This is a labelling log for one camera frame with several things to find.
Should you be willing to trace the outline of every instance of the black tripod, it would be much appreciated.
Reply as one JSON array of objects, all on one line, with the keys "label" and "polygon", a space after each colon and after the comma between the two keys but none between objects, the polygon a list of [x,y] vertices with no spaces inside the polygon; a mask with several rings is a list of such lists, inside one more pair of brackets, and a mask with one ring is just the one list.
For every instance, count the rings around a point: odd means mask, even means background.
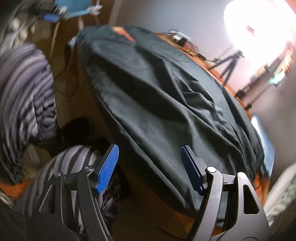
[{"label": "black tripod", "polygon": [[223,84],[223,86],[225,86],[226,83],[228,82],[228,80],[229,80],[231,74],[232,74],[232,71],[234,70],[235,66],[237,65],[237,60],[238,60],[240,57],[243,57],[243,58],[244,58],[244,55],[243,55],[243,53],[239,50],[239,51],[237,51],[234,55],[229,56],[228,58],[222,60],[222,61],[221,61],[220,63],[218,63],[218,64],[213,65],[213,66],[210,67],[208,70],[211,70],[211,69],[213,69],[213,68],[216,68],[216,67],[219,66],[220,64],[223,64],[224,62],[226,62],[226,61],[232,59],[231,63],[230,63],[230,64],[228,65],[228,67],[224,70],[224,72],[220,75],[220,78],[222,78],[222,77],[225,75],[225,73],[226,73],[227,71],[229,71],[229,73],[228,73],[228,75],[227,75],[227,77],[226,77],[226,79],[225,79],[225,81],[224,81],[224,84]]}]

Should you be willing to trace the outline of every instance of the stand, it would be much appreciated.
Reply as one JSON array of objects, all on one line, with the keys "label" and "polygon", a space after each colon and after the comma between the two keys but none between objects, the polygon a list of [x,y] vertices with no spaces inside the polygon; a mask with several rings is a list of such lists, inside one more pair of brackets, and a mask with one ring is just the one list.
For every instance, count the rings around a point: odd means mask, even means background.
[{"label": "stand", "polygon": [[228,58],[222,60],[220,63],[215,64],[215,65],[213,65],[212,67],[208,68],[208,70],[211,70],[211,69],[213,69],[213,68],[216,68],[216,67],[219,66],[220,64],[223,64],[223,63],[225,63],[226,61],[232,59],[232,61],[231,61],[230,64],[228,65],[228,67],[227,67],[227,68],[223,71],[223,73],[220,75],[220,78],[222,78],[222,77],[226,74],[226,72],[229,71],[229,73],[228,73],[228,75],[227,75],[227,77],[226,77],[226,79],[225,79],[225,81],[224,81],[224,84],[223,84],[223,86],[225,86],[225,85],[227,84],[227,82],[228,82],[228,80],[229,80],[231,74],[232,74],[232,71],[234,70],[235,66],[237,65],[237,60],[238,60],[239,58],[241,58],[241,57],[244,58],[244,55],[243,55],[243,53],[239,50],[239,51],[237,51],[234,55],[229,56]]}]

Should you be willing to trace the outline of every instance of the dark green cloth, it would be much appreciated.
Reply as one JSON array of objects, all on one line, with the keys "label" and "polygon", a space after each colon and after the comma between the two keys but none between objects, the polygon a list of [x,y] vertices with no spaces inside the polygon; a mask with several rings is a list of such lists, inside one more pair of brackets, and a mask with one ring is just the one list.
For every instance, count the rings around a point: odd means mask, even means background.
[{"label": "dark green cloth", "polygon": [[[109,26],[77,36],[78,59],[120,155],[169,206],[195,216],[202,197],[181,162],[181,147],[220,172],[253,181],[264,153],[245,111],[183,52],[152,32]],[[221,203],[224,211],[226,199]]]}]

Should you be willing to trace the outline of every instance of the ribbed blue pad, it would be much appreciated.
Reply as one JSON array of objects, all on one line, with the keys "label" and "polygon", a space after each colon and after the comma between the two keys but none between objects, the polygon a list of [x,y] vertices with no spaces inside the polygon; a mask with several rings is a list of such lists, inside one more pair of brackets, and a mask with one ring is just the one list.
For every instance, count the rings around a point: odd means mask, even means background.
[{"label": "ribbed blue pad", "polygon": [[107,160],[98,176],[98,185],[96,187],[96,190],[99,194],[101,194],[103,190],[106,190],[114,171],[115,165],[118,161],[118,157],[119,148],[117,145],[115,145],[109,156],[107,157]]},{"label": "ribbed blue pad", "polygon": [[205,188],[202,185],[201,174],[185,146],[181,148],[181,160],[186,169],[187,175],[190,179],[193,189],[197,191],[199,195],[203,196],[205,193]]}]

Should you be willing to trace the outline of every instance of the blue object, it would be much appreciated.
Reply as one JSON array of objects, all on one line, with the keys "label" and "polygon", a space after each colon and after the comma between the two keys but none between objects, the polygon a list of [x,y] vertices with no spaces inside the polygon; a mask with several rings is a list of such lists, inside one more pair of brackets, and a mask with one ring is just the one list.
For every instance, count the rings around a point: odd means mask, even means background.
[{"label": "blue object", "polygon": [[90,13],[87,8],[93,6],[91,0],[56,0],[54,4],[60,7],[68,7],[66,18],[87,15]]},{"label": "blue object", "polygon": [[103,190],[106,190],[118,158],[119,147],[114,144],[107,150],[106,154],[100,162],[100,164],[103,164],[103,167],[98,174],[98,184],[96,186],[96,190],[99,194],[101,194]]},{"label": "blue object", "polygon": [[261,166],[261,173],[263,177],[270,178],[272,174],[272,169],[274,166],[274,155],[275,155],[275,149],[270,141],[269,137],[267,136],[266,132],[263,129],[263,126],[259,120],[259,117],[254,114],[251,118],[251,123],[256,129],[260,139],[261,144],[264,152],[264,162]]},{"label": "blue object", "polygon": [[201,158],[198,158],[194,155],[193,151],[189,146],[183,146],[181,148],[181,160],[186,169],[187,175],[190,179],[193,189],[197,191],[199,195],[203,196],[206,191],[206,164]]},{"label": "blue object", "polygon": [[44,15],[43,19],[44,21],[47,21],[47,22],[57,23],[58,20],[60,19],[60,16],[49,13]]}]

